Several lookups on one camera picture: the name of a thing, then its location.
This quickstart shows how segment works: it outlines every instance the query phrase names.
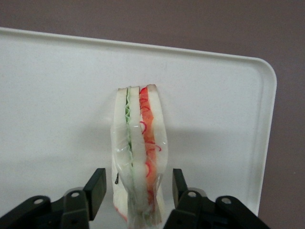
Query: wrapped sandwich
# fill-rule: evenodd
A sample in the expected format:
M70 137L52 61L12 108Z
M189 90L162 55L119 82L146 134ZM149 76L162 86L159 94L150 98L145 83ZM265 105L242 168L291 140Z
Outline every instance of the wrapped sandwich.
M113 203L129 229L161 223L161 179L167 165L167 137L154 84L118 89L112 139Z

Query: white tray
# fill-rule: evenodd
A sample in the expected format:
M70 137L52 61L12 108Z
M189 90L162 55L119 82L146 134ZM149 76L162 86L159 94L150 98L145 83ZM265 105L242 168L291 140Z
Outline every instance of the white tray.
M52 201L98 167L107 194L91 228L126 228L112 206L110 124L116 89L154 83L172 168L190 187L239 198L258 213L276 76L257 58L0 29L0 215Z

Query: plastic wrap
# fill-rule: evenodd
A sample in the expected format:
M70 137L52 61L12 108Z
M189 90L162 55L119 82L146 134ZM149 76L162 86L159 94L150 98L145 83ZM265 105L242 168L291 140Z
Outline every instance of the plastic wrap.
M118 89L111 138L116 210L129 229L157 228L164 215L160 184L168 149L155 85Z

